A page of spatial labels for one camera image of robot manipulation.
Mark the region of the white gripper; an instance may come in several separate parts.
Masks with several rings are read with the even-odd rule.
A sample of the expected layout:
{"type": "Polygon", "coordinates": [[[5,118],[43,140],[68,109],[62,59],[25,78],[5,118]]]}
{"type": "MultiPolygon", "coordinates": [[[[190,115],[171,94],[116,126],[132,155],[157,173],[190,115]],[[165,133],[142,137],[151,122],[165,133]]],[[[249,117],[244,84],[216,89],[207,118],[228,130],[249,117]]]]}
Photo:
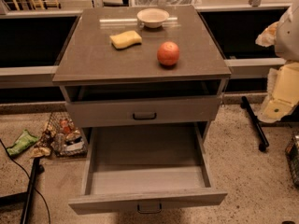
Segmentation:
{"type": "MultiPolygon", "coordinates": [[[[270,24],[257,36],[255,43],[262,47],[274,45],[277,27],[277,21],[270,24]]],[[[299,103],[299,63],[287,63],[278,70],[271,68],[267,89],[269,97],[263,100],[257,118],[265,123],[274,123],[290,115],[299,103]]]]}

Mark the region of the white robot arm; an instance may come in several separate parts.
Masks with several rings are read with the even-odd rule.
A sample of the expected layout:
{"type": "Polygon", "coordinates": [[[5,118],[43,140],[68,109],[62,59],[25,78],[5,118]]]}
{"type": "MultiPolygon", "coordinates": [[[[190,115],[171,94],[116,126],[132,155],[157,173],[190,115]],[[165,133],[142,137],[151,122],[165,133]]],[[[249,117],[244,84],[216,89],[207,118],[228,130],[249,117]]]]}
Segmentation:
{"type": "Polygon", "coordinates": [[[279,69],[269,70],[267,95],[258,113],[260,121],[274,123],[299,105],[299,0],[290,5],[279,21],[265,28],[255,43],[274,46],[276,55],[285,60],[279,69]]]}

